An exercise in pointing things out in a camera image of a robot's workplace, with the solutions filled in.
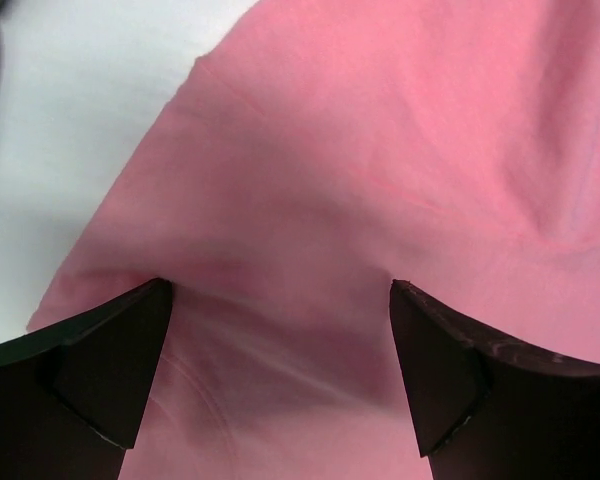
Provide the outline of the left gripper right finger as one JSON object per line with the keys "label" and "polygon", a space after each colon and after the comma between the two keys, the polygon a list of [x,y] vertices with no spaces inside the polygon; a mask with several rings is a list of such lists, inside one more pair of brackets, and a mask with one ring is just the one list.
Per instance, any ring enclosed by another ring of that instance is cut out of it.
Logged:
{"label": "left gripper right finger", "polygon": [[600,479],[600,364],[522,341],[396,280],[390,322],[436,479]]}

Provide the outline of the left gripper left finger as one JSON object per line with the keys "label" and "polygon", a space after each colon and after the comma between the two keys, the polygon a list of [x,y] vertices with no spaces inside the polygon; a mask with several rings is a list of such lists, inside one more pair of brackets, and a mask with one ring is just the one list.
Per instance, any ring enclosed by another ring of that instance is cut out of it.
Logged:
{"label": "left gripper left finger", "polygon": [[173,303],[154,279],[0,344],[0,480],[107,480],[134,448]]}

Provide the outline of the pink t-shirt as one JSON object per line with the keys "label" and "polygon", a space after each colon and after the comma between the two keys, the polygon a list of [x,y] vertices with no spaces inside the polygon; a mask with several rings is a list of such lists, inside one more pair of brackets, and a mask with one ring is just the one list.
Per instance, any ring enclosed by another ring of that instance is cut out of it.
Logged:
{"label": "pink t-shirt", "polygon": [[600,363],[600,1],[262,1],[200,57],[39,329],[154,277],[125,479],[426,479],[393,280]]}

